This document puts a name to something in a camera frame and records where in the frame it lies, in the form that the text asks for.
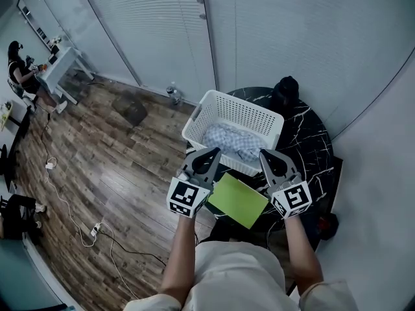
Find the clear water bottle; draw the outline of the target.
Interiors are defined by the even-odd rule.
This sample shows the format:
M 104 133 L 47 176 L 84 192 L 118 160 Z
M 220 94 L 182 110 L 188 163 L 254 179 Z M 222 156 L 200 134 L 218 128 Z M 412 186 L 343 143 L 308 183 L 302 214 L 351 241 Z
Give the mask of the clear water bottle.
M 179 105 L 179 103 L 181 103 L 182 95 L 180 90 L 176 87 L 175 82 L 171 82 L 171 84 L 166 88 L 166 92 L 173 105 Z

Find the yellow-green small tray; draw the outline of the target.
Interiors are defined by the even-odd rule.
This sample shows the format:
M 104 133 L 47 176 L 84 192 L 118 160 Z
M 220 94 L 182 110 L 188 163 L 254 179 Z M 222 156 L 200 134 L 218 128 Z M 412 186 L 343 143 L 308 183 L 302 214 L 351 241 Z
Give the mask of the yellow-green small tray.
M 12 112 L 13 104 L 11 102 L 4 102 L 0 104 L 0 132 L 5 128 L 5 124 Z

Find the blue checked clothes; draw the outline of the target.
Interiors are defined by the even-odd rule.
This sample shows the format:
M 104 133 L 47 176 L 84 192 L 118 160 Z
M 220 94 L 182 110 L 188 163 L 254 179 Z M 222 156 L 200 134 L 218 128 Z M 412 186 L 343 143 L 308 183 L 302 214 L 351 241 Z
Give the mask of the blue checked clothes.
M 209 126 L 203 135 L 202 144 L 218 147 L 223 154 L 235 155 L 247 163 L 257 160 L 260 151 L 267 145 L 259 136 L 225 123 Z

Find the person's right forearm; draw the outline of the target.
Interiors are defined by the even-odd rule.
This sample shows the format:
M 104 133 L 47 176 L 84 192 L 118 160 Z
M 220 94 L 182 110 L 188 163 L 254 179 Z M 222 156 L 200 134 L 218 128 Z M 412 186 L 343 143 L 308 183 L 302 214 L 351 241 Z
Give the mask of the person's right forearm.
M 285 220 L 289 259 L 298 293 L 302 296 L 308 288 L 324 281 L 320 262 L 307 238 L 299 216 Z

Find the black bottle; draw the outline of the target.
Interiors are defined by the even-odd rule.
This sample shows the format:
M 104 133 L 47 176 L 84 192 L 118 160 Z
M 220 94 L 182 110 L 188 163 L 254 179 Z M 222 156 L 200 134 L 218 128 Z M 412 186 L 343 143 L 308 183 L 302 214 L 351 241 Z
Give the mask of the black bottle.
M 277 113 L 287 111 L 296 105 L 299 99 L 299 85 L 292 76 L 283 77 L 272 91 L 270 109 Z

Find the person's left forearm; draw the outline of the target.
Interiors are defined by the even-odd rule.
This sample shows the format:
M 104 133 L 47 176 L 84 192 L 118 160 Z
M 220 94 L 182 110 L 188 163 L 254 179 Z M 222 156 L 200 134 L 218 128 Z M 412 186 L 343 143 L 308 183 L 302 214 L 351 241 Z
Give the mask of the person's left forearm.
M 195 248 L 195 219 L 180 216 L 160 292 L 182 306 L 195 279 Z

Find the dark bag with orange patch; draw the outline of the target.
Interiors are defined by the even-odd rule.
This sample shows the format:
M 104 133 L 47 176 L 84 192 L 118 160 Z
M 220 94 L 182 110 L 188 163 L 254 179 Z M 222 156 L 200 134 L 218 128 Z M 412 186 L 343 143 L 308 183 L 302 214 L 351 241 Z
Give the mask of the dark bag with orange patch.
M 333 213 L 322 214 L 318 220 L 318 236 L 321 240 L 333 238 L 338 229 L 338 219 Z

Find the white desk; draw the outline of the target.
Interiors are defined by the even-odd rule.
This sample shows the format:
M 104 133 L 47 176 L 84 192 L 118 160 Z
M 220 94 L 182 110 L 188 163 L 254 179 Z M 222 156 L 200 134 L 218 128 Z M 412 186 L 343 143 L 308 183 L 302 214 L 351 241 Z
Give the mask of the white desk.
M 64 95 L 68 101 L 77 105 L 77 100 L 59 85 L 61 78 L 74 63 L 83 70 L 90 80 L 94 80 L 90 70 L 80 60 L 80 52 L 73 47 L 63 47 L 59 50 L 56 61 L 53 64 L 47 62 L 46 69 L 40 71 L 37 78 L 52 94 L 58 95 L 60 98 Z

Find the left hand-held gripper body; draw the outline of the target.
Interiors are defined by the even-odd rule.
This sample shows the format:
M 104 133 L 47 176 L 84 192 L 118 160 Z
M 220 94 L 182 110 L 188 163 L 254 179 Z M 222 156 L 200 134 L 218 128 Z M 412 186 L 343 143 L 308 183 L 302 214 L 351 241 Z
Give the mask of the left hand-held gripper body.
M 171 179 L 167 208 L 182 216 L 194 218 L 213 193 L 213 175 L 179 170 Z

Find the white plastic laundry basket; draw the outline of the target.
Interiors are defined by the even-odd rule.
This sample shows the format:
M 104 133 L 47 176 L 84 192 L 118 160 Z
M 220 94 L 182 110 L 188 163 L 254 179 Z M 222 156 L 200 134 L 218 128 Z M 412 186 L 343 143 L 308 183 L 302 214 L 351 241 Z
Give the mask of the white plastic laundry basket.
M 182 130 L 182 137 L 195 150 L 207 148 L 202 138 L 212 124 L 225 123 L 259 136 L 266 148 L 275 149 L 282 132 L 284 118 L 278 114 L 243 99 L 210 90 L 201 99 Z M 241 161 L 236 155 L 222 153 L 220 163 L 247 176 L 260 173 L 259 159 Z

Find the black square plastic part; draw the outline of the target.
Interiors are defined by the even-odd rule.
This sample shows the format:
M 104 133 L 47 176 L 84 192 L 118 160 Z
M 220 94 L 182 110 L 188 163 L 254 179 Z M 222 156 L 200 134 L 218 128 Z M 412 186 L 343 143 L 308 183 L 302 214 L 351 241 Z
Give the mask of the black square plastic part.
M 139 95 L 128 90 L 117 96 L 112 102 L 112 108 L 133 127 L 138 126 L 148 115 Z

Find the white window blind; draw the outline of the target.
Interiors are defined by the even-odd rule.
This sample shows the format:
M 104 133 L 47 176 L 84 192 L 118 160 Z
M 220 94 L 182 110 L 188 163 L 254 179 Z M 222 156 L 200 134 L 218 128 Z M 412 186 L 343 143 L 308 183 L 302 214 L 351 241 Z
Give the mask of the white window blind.
M 163 92 L 175 82 L 198 102 L 216 88 L 205 3 L 196 0 L 88 0 L 137 81 Z M 207 19 L 200 19 L 205 14 Z

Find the black desk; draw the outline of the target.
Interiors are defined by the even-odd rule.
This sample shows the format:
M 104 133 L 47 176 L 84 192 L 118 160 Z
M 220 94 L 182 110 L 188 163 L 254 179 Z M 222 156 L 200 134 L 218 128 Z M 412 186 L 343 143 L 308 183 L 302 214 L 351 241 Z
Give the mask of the black desk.
M 20 140 L 25 138 L 27 131 L 29 129 L 30 114 L 32 113 L 31 108 L 32 106 L 27 107 L 27 110 L 21 122 L 18 122 L 13 117 L 8 118 L 12 123 L 14 123 L 18 127 L 18 130 L 16 132 L 16 136 L 14 138 L 12 146 L 10 150 L 8 151 L 8 157 L 6 160 L 5 182 L 6 182 L 7 189 L 10 189 L 11 182 L 15 178 L 16 167 L 19 166 L 19 164 L 17 163 L 17 159 L 16 159 L 16 154 L 19 152 L 17 150 L 17 145 L 19 144 Z

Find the tall framed wall mirror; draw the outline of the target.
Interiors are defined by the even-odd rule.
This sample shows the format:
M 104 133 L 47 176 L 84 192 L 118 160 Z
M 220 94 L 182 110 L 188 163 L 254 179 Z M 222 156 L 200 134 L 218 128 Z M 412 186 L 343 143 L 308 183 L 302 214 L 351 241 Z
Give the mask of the tall framed wall mirror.
M 22 14 L 22 16 L 25 18 L 26 22 L 30 25 L 30 27 L 35 31 L 35 33 L 38 35 L 38 37 L 44 42 L 44 44 L 49 48 L 49 39 L 42 30 L 42 28 L 39 26 L 38 22 L 33 17 L 32 12 L 28 9 L 26 3 L 24 0 L 18 0 L 17 7 L 19 9 L 19 12 Z

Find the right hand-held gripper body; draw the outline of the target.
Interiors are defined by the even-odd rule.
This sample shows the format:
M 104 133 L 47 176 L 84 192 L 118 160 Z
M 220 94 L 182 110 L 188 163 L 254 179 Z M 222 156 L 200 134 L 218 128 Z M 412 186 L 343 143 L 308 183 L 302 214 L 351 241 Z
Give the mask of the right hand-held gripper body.
M 281 184 L 269 186 L 271 205 L 283 219 L 304 213 L 312 204 L 311 193 L 300 173 L 284 179 Z

